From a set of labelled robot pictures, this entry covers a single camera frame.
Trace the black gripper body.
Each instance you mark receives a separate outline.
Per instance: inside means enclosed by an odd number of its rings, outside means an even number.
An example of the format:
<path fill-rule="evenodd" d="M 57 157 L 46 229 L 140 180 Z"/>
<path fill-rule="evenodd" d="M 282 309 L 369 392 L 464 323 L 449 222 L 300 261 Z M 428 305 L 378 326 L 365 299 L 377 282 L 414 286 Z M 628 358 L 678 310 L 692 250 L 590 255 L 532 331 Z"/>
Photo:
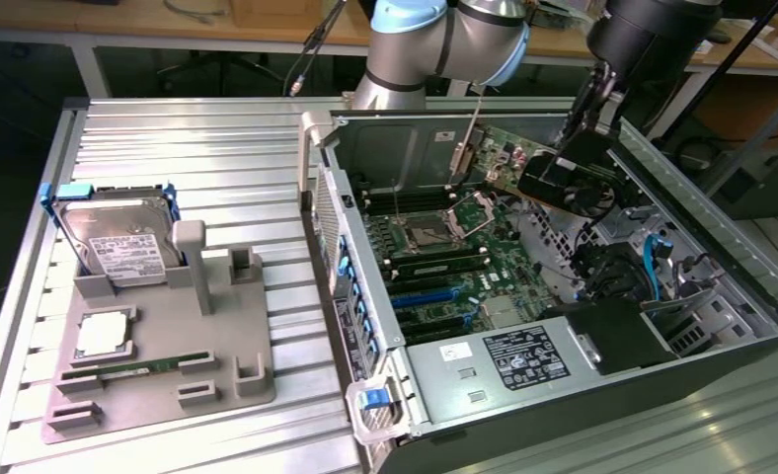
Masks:
<path fill-rule="evenodd" d="M 718 1 L 609 1 L 586 46 L 617 82 L 662 79 L 684 70 L 720 18 Z"/>

